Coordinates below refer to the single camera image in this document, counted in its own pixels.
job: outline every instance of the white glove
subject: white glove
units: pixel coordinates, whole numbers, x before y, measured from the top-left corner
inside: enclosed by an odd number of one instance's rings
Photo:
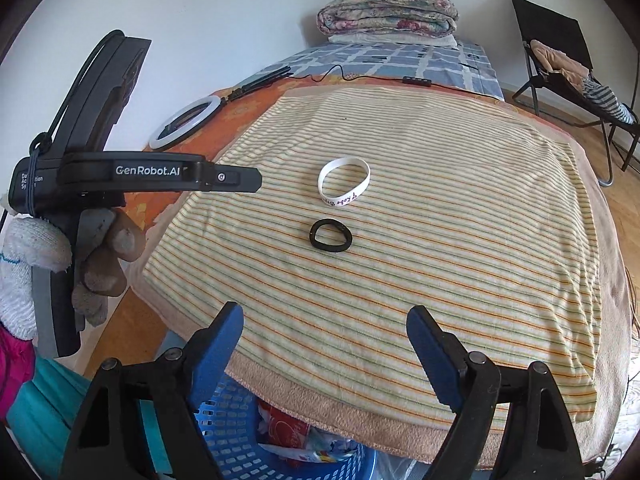
[[[0,322],[13,336],[31,340],[37,334],[31,266],[60,272],[71,258],[69,240],[45,220],[15,218],[6,227],[0,252]]]

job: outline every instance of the white silicone wristband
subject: white silicone wristband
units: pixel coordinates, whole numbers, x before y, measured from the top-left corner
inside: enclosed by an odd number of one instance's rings
[[[361,183],[359,183],[356,187],[354,187],[344,195],[337,196],[337,197],[330,197],[325,195],[322,192],[322,183],[324,182],[324,179],[326,178],[326,176],[336,168],[340,168],[341,166],[347,166],[347,165],[360,166],[361,168],[367,171],[367,176]],[[318,193],[320,193],[320,198],[322,198],[322,201],[327,205],[330,205],[330,206],[346,205],[356,200],[357,197],[359,197],[364,192],[364,190],[367,189],[367,186],[369,185],[370,180],[371,180],[371,168],[364,160],[362,160],[357,156],[344,156],[343,158],[336,158],[335,160],[332,160],[331,162],[326,164],[324,168],[322,168],[322,170],[320,171],[320,174],[318,175]]]

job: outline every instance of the gloved hand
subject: gloved hand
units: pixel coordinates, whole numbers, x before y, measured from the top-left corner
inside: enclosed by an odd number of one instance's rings
[[[90,241],[76,247],[74,308],[98,326],[107,316],[107,297],[124,292],[127,280],[118,258],[132,262],[142,254],[145,237],[122,211],[85,212],[94,222]],[[31,297],[31,266],[60,272],[71,265],[65,235],[46,220],[16,218],[7,227],[0,253],[0,322],[15,337],[31,340],[36,320]]]

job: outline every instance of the pillow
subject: pillow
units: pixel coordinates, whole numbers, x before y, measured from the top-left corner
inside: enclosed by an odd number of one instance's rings
[[[348,32],[346,34],[334,34],[329,36],[331,43],[405,43],[429,46],[441,46],[444,48],[458,49],[458,42],[453,34],[447,34],[442,38],[430,38],[421,34],[410,32],[389,32],[387,34],[374,34],[372,32]]]

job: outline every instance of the beige cloth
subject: beige cloth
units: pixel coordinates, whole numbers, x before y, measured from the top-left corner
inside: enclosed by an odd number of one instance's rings
[[[561,73],[578,92],[582,93],[583,81],[589,76],[587,67],[571,59],[564,52],[546,46],[538,40],[531,40],[529,45],[547,72]]]
[[[523,117],[518,118],[519,120],[528,121]],[[537,128],[541,127],[534,120],[531,120],[530,123]],[[552,128],[548,128],[548,131],[544,133],[547,136],[562,138],[562,134],[558,134]],[[608,444],[610,432],[615,424],[620,402],[622,402],[623,384],[626,384],[626,363],[628,363],[630,316],[628,301],[625,301],[626,281],[624,280],[622,260],[620,259],[615,230],[608,208],[597,187],[593,172],[584,157],[584,152],[573,141],[571,142],[574,145],[578,168],[585,181],[593,205],[594,222],[600,239],[600,258],[603,261],[603,266],[606,266],[600,275],[605,315],[602,322],[601,346],[594,376],[598,385],[596,413],[591,421],[577,424],[578,440],[581,444],[583,457],[587,460],[594,454],[601,452]],[[157,240],[158,234],[161,234],[168,220],[170,220],[179,206],[180,204],[174,206],[172,211],[167,211],[164,218],[159,219],[159,229],[152,234],[152,238],[156,237],[155,240]],[[189,336],[197,325],[189,322],[184,315],[179,314],[174,308],[168,306],[165,298],[156,293],[152,287],[149,287],[145,280],[140,279],[143,262],[148,259],[148,254],[150,253],[149,248],[155,247],[156,243],[150,238],[147,252],[143,255],[142,261],[132,268],[133,276],[131,278],[134,290],[160,311],[168,322],[169,327],[182,336]],[[614,296],[618,299],[617,302],[613,300]],[[610,326],[611,324],[622,327],[620,328],[622,337],[616,336],[615,330],[612,330]],[[396,454],[413,456],[418,460],[428,462],[433,459],[446,433],[443,430],[408,424],[388,416],[366,412],[348,404],[336,402],[303,386],[284,380],[280,375],[265,370],[238,352],[230,362],[228,371],[243,384],[265,397],[266,400],[292,413],[294,416],[300,416],[300,418],[305,418],[329,430],[343,434],[349,433],[365,444]],[[490,435],[482,458],[483,465],[489,466],[495,459],[499,438],[500,436],[497,432]]]

